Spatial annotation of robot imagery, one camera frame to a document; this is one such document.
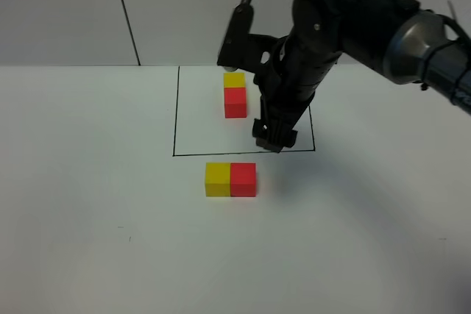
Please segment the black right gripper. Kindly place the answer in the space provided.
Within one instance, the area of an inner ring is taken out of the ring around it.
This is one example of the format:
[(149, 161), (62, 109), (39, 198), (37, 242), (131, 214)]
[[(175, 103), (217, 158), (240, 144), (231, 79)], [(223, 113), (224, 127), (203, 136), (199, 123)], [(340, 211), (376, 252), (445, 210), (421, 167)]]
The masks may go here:
[(261, 92), (261, 116), (252, 127), (257, 146), (280, 153), (296, 143), (298, 120), (340, 56), (340, 51), (316, 52), (296, 36), (277, 44), (266, 72), (255, 77)]

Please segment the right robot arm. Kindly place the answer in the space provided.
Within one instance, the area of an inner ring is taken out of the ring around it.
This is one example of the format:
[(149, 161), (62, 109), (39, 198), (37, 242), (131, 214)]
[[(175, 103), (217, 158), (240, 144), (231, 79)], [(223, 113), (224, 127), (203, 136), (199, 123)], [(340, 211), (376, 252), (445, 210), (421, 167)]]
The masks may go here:
[(470, 111), (470, 36), (417, 0), (294, 0), (293, 27), (255, 81), (261, 116), (252, 134), (273, 152), (292, 147), (294, 126), (343, 54), (397, 85), (432, 88)]

